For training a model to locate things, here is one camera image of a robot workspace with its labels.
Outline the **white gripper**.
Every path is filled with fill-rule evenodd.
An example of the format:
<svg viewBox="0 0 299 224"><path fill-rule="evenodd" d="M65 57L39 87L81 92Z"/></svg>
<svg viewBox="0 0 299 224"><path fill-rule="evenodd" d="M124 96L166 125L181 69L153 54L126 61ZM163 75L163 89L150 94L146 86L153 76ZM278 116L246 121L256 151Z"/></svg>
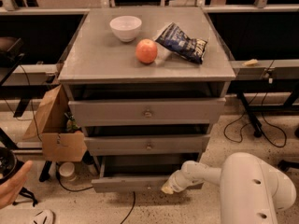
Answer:
<svg viewBox="0 0 299 224"><path fill-rule="evenodd" d="M175 171L171 174L168 180L161 187L161 191L165 194L173 194L174 192L182 192L185 190L191 181L184 176L181 171Z"/></svg>

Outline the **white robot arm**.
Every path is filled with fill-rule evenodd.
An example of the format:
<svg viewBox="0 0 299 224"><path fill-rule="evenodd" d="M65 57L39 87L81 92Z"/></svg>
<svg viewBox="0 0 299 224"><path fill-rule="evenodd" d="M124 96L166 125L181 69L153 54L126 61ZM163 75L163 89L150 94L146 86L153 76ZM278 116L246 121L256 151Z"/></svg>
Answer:
<svg viewBox="0 0 299 224"><path fill-rule="evenodd" d="M277 212L293 206L296 188L279 169L249 153L237 152L222 167L185 161L162 192L173 194L209 182L220 187L221 224L278 224Z"/></svg>

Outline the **bare human hand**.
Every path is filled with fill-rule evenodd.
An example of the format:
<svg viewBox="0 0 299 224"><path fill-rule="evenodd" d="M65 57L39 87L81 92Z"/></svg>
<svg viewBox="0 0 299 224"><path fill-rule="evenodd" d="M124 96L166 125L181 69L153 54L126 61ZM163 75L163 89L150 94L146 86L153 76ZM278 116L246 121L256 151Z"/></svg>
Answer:
<svg viewBox="0 0 299 224"><path fill-rule="evenodd" d="M0 185L0 209L13 204L16 200L32 166L33 162L27 161L14 176Z"/></svg>

